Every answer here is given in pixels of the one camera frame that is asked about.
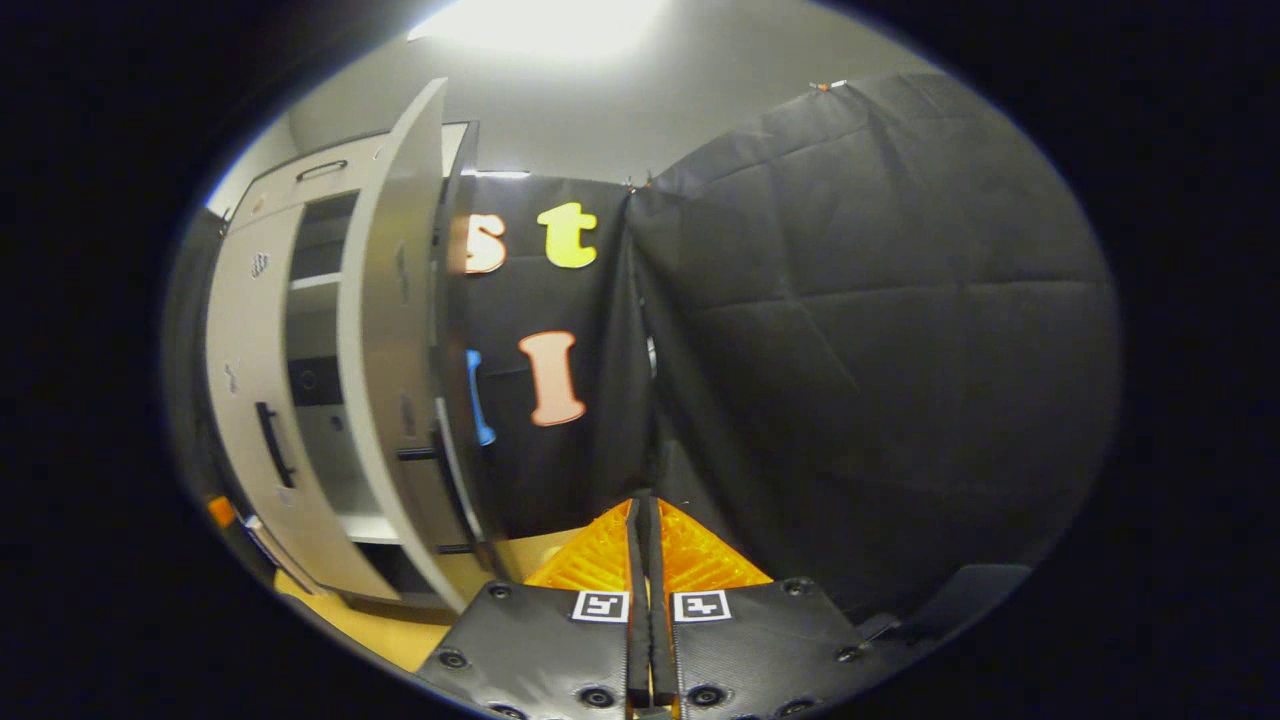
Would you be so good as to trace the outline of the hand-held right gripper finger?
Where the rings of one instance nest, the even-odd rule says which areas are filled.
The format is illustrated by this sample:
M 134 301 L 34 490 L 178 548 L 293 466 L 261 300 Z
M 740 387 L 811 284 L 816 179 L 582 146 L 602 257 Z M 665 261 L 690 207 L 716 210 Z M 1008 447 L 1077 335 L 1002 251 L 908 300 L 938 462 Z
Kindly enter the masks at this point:
M 649 701 L 637 503 L 603 512 L 522 582 L 489 582 L 415 673 L 483 720 L 634 720 Z
M 877 642 L 900 626 L 852 623 L 812 578 L 776 580 L 650 502 L 650 670 L 673 720 L 817 720 L 868 684 Z

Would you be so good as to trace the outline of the grey double-door shoe cabinet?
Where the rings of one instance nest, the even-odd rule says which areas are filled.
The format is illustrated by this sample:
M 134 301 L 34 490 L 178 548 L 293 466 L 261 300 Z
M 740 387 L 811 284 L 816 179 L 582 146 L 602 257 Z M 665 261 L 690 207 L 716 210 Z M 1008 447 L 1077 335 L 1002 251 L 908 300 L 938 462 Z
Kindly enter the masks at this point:
M 425 582 L 401 550 L 365 479 L 346 410 L 337 301 L 358 192 L 302 205 L 285 310 L 288 377 L 311 464 L 329 503 L 352 542 L 398 596 L 379 600 L 325 591 L 346 600 L 451 611 L 424 597 Z

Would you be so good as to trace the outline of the black backdrop cloth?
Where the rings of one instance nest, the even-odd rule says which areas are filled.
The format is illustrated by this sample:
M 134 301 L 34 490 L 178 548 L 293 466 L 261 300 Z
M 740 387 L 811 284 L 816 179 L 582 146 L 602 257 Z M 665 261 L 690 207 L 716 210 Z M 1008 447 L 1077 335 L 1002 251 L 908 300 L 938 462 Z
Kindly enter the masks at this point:
M 1117 295 L 1069 187 L 954 78 L 809 88 L 652 187 L 475 167 L 468 369 L 522 582 L 662 498 L 851 615 L 1038 566 L 1112 429 Z M 225 228 L 182 242 L 161 329 L 186 479 L 251 515 L 205 359 Z

